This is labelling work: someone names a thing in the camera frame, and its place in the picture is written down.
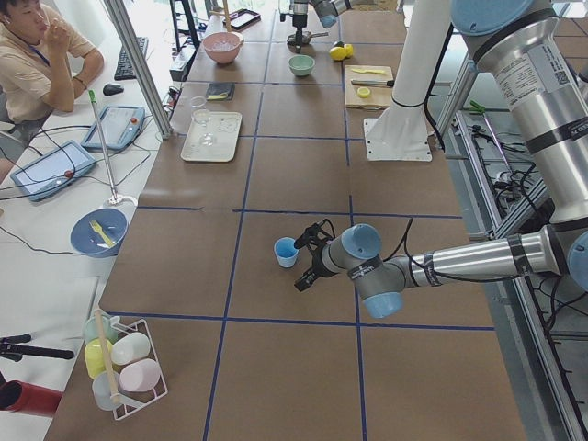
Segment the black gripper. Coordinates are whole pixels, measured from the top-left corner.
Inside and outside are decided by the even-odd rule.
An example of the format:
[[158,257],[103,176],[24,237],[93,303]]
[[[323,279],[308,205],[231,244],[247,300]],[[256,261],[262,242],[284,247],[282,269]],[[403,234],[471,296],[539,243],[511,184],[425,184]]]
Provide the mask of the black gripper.
[[295,33],[291,41],[292,45],[301,45],[303,43],[303,32],[308,24],[307,14],[294,14],[292,16],[292,25],[295,28]]
[[335,275],[335,272],[328,269],[322,260],[322,252],[329,243],[320,247],[322,245],[322,239],[319,237],[321,233],[322,225],[315,222],[307,227],[294,242],[295,249],[306,247],[311,254],[311,266],[294,283],[298,291],[310,288],[318,278],[328,278]]

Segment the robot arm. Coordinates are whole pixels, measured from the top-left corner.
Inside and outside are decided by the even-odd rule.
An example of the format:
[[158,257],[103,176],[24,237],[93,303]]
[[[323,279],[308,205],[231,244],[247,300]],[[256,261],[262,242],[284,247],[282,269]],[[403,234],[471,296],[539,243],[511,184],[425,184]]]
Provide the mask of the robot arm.
[[337,18],[345,11],[359,4],[360,1],[355,0],[289,0],[285,7],[278,5],[279,20],[285,22],[290,17],[292,27],[295,29],[295,32],[288,36],[287,44],[296,52],[300,52],[301,48],[309,44],[314,37],[327,35],[327,32],[313,34],[306,29],[310,7],[316,13],[322,27],[328,29],[337,23]]
[[[295,283],[298,290],[344,274],[369,314],[383,318],[402,307],[407,288],[502,282],[546,272],[586,288],[587,104],[556,45],[558,22],[548,1],[416,4],[391,107],[365,121],[367,156],[415,160],[424,153],[427,100],[450,37],[458,32],[468,55],[434,129],[449,158],[470,160],[458,194],[474,209],[476,222],[491,228],[467,245],[413,254],[400,242],[382,256],[375,228],[359,223],[336,234],[322,220],[295,242],[311,254],[311,266]],[[510,118],[508,130],[524,144],[524,157],[534,166],[514,173],[506,185],[519,196],[509,217],[497,206],[503,191],[492,189],[474,151],[472,128],[479,117],[467,98],[479,74],[494,78]]]

